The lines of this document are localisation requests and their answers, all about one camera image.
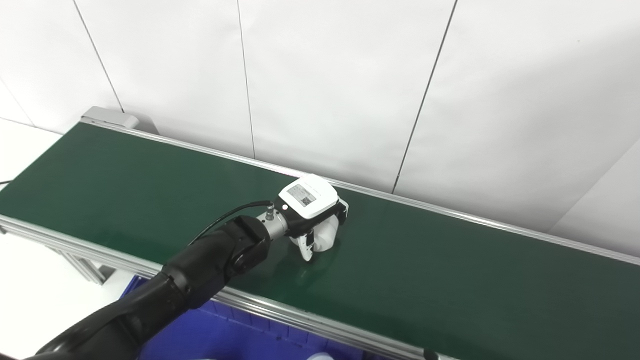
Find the label sticker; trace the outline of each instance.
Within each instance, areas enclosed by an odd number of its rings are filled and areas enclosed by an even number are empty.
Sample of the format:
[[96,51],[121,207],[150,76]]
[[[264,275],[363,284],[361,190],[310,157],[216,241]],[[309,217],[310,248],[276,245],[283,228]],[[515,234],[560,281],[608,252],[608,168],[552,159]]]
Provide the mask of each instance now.
[[292,188],[287,190],[287,193],[293,196],[293,198],[296,199],[303,207],[316,201],[316,197],[311,195],[311,193],[308,192],[307,189],[305,189],[300,184],[297,184],[296,186],[293,186]]

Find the blue plastic bin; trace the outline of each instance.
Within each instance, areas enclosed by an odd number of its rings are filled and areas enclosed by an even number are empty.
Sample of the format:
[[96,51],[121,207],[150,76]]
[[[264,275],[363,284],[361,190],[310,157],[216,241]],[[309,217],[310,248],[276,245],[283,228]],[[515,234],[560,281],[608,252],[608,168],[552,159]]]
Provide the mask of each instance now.
[[[123,296],[146,280],[134,277]],[[209,301],[189,310],[143,347],[140,360],[306,360],[326,352],[335,360],[382,360],[361,349]]]

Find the conveyor leg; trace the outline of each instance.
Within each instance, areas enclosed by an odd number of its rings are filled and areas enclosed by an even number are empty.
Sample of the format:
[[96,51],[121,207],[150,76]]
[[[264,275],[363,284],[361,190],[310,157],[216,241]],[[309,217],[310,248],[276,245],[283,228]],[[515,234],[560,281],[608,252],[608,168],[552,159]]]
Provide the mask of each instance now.
[[54,251],[62,255],[62,257],[65,258],[87,281],[94,282],[98,285],[104,284],[114,271],[112,268],[107,266],[97,268],[91,261],[69,254],[68,252],[61,250]]

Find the white object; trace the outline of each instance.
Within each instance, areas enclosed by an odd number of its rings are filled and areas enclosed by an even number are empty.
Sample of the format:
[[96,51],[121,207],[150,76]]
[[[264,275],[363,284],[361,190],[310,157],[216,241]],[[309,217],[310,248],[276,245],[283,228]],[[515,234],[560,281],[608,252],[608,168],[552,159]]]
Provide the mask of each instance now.
[[314,251],[329,250],[333,246],[337,231],[338,217],[335,215],[314,227]]
[[314,247],[314,243],[307,245],[307,236],[307,234],[304,234],[297,238],[291,238],[291,241],[293,241],[300,248],[300,254],[305,261],[311,260],[311,256],[313,256],[314,254],[314,252],[311,251],[311,249],[313,249]]
[[327,180],[308,174],[287,185],[278,194],[293,210],[306,219],[320,215],[338,203],[338,193]]
[[332,215],[314,227],[314,242],[307,245],[307,234],[297,238],[291,238],[291,241],[300,248],[302,258],[305,261],[309,261],[314,251],[326,251],[333,247],[335,234],[338,231],[338,224],[338,217]]
[[92,106],[82,115],[82,119],[109,122],[128,129],[135,129],[140,123],[140,120],[133,115],[125,114],[120,110],[109,110],[99,106]]
[[319,352],[317,354],[311,355],[311,357],[307,360],[333,360],[333,358],[326,352]]

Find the white floor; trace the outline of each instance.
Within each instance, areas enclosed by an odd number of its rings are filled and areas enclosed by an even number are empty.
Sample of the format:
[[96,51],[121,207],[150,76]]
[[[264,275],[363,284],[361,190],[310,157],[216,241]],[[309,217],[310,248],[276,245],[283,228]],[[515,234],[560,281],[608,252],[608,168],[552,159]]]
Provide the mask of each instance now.
[[[13,179],[59,137],[0,119],[0,181]],[[0,234],[0,274],[0,354],[17,359],[32,356],[67,327],[116,300],[132,277],[116,271],[98,286],[52,250],[10,234]]]

